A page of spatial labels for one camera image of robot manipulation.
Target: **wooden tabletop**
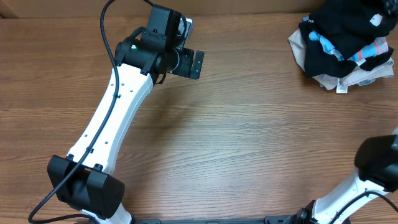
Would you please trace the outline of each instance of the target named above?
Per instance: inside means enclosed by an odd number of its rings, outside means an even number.
[[[187,47],[206,53],[201,78],[169,75],[134,117],[114,173],[127,211],[164,220],[291,215],[350,174],[366,138],[395,129],[398,78],[346,95],[304,78],[287,42],[303,16],[193,18]],[[111,48],[146,22],[106,18]],[[0,223],[27,223],[52,189],[51,156],[66,155],[102,99],[111,63],[99,23],[0,20]],[[398,48],[398,29],[387,40]],[[53,198],[37,218],[71,213]],[[397,219],[381,199],[352,216]]]

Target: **white cloth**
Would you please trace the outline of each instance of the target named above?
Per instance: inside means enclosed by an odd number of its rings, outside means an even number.
[[[290,37],[289,43],[293,50],[294,57],[297,64],[304,71],[304,60],[305,60],[305,42],[302,39],[300,30],[296,30]],[[394,76],[392,65],[394,61],[390,58],[386,63],[377,66],[371,71],[366,71],[360,67],[356,67],[352,73],[344,78],[340,78],[341,85],[351,86],[361,83],[372,83],[376,78],[387,78]],[[323,85],[327,90],[332,90],[337,86],[337,78],[331,77],[327,74],[317,75],[314,77],[321,86]]]

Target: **wall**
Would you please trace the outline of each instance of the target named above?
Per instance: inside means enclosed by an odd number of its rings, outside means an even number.
[[[155,4],[186,15],[217,15],[270,12],[310,12],[324,0],[153,0]],[[107,0],[0,0],[4,17],[93,17]],[[145,16],[150,7],[142,0],[117,0],[108,16]]]

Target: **pile of clothes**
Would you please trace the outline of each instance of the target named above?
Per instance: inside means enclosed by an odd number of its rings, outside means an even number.
[[[289,43],[305,76],[327,90],[368,85],[394,75],[394,49],[385,36],[396,23],[382,0],[326,0],[302,19]]]

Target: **black cloth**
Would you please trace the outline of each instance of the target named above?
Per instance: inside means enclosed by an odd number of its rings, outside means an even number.
[[[327,74],[332,77],[343,78],[349,75],[358,64],[351,60],[339,61],[336,56],[327,54],[319,40],[311,40],[309,35],[314,28],[310,21],[301,22],[298,27],[302,38],[306,44],[304,70],[307,78],[317,75]],[[371,71],[375,67],[388,61],[394,49],[389,47],[389,51],[375,57],[368,57],[360,66],[361,69]]]
[[[378,26],[370,20],[382,16]],[[375,0],[326,0],[309,16],[314,30],[326,37],[344,59],[349,59],[376,37],[385,37],[395,28],[396,17],[387,16]]]

